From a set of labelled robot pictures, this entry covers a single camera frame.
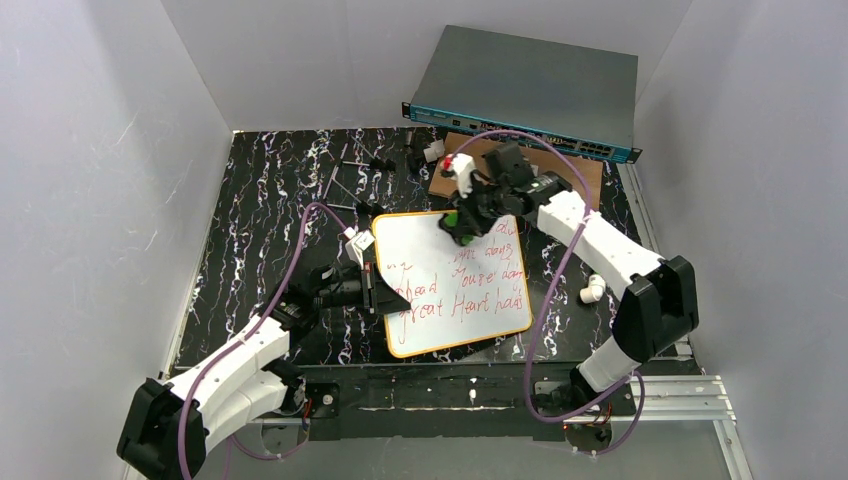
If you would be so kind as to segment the white pvc elbow near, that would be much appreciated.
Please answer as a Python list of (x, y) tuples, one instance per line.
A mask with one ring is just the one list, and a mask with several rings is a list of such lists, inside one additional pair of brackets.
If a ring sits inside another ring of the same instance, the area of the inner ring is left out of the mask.
[(588, 277), (587, 285), (579, 292), (580, 301), (584, 304), (599, 302), (605, 295), (607, 283), (605, 279), (595, 273)]

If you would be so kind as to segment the yellow framed whiteboard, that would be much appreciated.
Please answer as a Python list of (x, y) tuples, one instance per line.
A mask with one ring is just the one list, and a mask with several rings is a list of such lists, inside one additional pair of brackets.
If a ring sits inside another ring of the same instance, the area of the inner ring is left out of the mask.
[(442, 212), (377, 217), (378, 268), (408, 310), (385, 315), (389, 352), (408, 358), (527, 330), (533, 322), (516, 220), (459, 246)]

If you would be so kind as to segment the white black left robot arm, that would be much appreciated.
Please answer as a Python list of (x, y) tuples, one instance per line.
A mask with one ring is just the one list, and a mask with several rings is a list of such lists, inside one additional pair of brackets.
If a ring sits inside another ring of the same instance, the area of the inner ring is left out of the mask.
[(145, 380), (117, 456), (147, 479), (191, 479), (208, 452), (249, 421), (285, 406), (300, 411), (305, 378), (285, 355), (322, 311), (344, 307), (385, 315), (408, 311), (411, 303), (373, 262), (295, 268), (262, 311), (205, 360), (164, 382)]

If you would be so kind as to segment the white pvc elbow far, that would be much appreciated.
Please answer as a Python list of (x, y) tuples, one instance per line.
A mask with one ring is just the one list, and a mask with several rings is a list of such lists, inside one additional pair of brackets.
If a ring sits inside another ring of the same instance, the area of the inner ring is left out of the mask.
[(443, 140), (435, 140), (422, 150), (423, 159), (426, 163), (434, 163), (445, 155), (445, 144)]

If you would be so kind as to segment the green black whiteboard eraser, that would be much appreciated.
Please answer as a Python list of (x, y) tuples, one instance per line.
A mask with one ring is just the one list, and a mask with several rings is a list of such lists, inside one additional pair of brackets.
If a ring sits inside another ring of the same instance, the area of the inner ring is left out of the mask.
[(480, 237), (479, 230), (458, 210), (445, 213), (438, 221), (438, 227), (460, 247), (468, 246)]

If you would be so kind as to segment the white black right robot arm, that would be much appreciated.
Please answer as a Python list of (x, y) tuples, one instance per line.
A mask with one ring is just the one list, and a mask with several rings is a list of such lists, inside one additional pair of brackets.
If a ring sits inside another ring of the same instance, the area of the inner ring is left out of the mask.
[(440, 219), (440, 229), (467, 246), (502, 217), (522, 218), (592, 267), (618, 300), (610, 338), (571, 370), (564, 386), (526, 400), (537, 418), (565, 420), (596, 405), (698, 327), (694, 267), (682, 256), (666, 259), (634, 242), (561, 175), (533, 169), (518, 144), (500, 145), (483, 159), (485, 172), (464, 153), (445, 157), (441, 174), (456, 185), (456, 210)]

